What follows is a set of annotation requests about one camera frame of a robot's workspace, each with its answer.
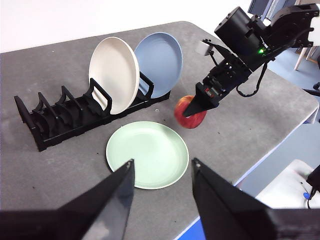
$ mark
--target red apple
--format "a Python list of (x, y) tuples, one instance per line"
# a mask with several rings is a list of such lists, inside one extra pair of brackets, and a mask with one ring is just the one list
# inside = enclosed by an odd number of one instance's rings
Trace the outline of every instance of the red apple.
[(207, 114), (207, 111), (202, 111), (188, 117), (183, 116), (184, 111), (193, 98), (194, 96), (190, 95), (180, 98), (174, 109), (174, 117), (176, 121), (186, 129), (194, 129), (198, 127)]

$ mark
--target dish rack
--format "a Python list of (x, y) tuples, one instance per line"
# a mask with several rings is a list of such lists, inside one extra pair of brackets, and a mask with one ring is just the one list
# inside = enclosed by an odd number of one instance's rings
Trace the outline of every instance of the dish rack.
[[(39, 103), (31, 112), (27, 110), (20, 97), (14, 96), (14, 100), (22, 122), (29, 127), (37, 148), (41, 152), (47, 147), (57, 145), (66, 139), (81, 135), (88, 130), (108, 124), (113, 120), (123, 118), (169, 98), (170, 91), (161, 97), (151, 98), (154, 83), (141, 71), (140, 78), (149, 87), (147, 93), (144, 95), (139, 89), (132, 104), (118, 114), (110, 114), (112, 98), (93, 78), (89, 81), (88, 91), (77, 98), (74, 98), (65, 86), (61, 86), (62, 96), (54, 105), (50, 105), (43, 94), (39, 92)], [(105, 110), (93, 98), (94, 88), (107, 99)]]

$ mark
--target floor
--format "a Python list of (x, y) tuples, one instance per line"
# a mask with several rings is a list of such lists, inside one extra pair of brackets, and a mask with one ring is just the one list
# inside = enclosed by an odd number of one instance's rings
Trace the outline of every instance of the floor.
[[(303, 89), (313, 89), (320, 81), (320, 70), (315, 63), (302, 60), (298, 71), (294, 66), (298, 60), (294, 49), (284, 51), (270, 62), (268, 68)], [(303, 124), (294, 131), (268, 158), (252, 171), (242, 182), (241, 189), (255, 197), (289, 163), (300, 159), (316, 168), (320, 164), (320, 112), (314, 124)], [(201, 222), (195, 223), (176, 240), (205, 240)]]

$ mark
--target white wall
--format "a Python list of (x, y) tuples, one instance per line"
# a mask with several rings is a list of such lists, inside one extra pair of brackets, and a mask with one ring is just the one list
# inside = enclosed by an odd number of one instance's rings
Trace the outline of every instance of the white wall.
[(1, 0), (2, 53), (175, 21), (213, 34), (250, 0)]

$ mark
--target plate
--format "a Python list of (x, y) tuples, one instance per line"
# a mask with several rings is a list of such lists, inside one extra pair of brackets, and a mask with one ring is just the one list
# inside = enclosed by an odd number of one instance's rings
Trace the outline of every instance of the plate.
[[(139, 88), (139, 65), (134, 51), (122, 39), (107, 37), (95, 48), (89, 65), (93, 78), (112, 98), (111, 114), (119, 114), (134, 101)], [(106, 109), (107, 99), (94, 88), (93, 98)]]
[[(159, 98), (168, 93), (179, 81), (183, 55), (178, 41), (168, 33), (155, 32), (144, 38), (135, 48), (140, 71), (153, 83), (151, 98)], [(139, 89), (143, 94), (148, 85), (140, 79)]]
[(171, 128), (152, 121), (122, 126), (110, 137), (105, 152), (112, 171), (134, 159), (134, 186), (140, 189), (161, 189), (174, 184), (189, 162), (184, 140)]

